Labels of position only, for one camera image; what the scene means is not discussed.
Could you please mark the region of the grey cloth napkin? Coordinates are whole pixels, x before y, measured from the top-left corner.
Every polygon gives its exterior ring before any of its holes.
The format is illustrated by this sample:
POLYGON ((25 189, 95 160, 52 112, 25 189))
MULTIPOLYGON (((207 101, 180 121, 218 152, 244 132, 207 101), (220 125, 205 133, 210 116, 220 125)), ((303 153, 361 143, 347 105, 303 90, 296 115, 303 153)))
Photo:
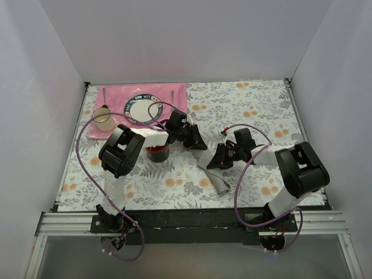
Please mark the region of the grey cloth napkin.
POLYGON ((213 155, 209 149, 207 150, 191 150, 191 153, 197 161, 197 166, 201 168, 208 178, 213 183, 217 193, 223 195, 229 192, 231 189, 228 182, 223 178, 222 171, 219 169, 210 169, 206 167, 211 162, 213 155))

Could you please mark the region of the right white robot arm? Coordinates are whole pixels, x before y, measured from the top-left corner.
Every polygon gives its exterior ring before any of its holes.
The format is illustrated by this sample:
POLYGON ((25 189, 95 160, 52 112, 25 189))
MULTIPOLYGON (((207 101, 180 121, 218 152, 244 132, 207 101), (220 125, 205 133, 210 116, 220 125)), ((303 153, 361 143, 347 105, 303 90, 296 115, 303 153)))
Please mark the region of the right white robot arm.
POLYGON ((227 131, 223 131, 226 140, 217 145, 207 169, 229 169, 234 162, 243 161, 246 163, 244 171, 247 171, 252 164, 264 164, 278 167, 284 183, 274 199, 265 204, 262 214, 250 221, 244 221, 239 215, 238 192, 234 193, 235 215, 243 226, 276 231, 284 224, 284 219, 298 210, 301 201, 330 183, 328 171, 308 142, 286 146, 258 145, 248 128, 235 130, 231 135, 227 131))

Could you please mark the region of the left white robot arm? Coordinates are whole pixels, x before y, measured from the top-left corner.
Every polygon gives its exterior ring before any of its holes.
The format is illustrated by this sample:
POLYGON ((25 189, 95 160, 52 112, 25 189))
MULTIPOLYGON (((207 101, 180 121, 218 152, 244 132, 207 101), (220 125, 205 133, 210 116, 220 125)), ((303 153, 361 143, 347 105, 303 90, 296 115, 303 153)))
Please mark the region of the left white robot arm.
POLYGON ((119 179, 132 171, 142 149, 166 149, 179 141, 190 150, 207 150, 198 126, 191 122, 191 117, 176 109, 169 119, 153 127, 129 128, 123 124, 115 127, 98 155, 105 174, 104 190, 108 201, 105 205, 97 205, 96 211, 100 222, 110 232, 116 233, 125 226, 124 217, 120 214, 124 206, 115 208, 112 202, 120 196, 119 179))

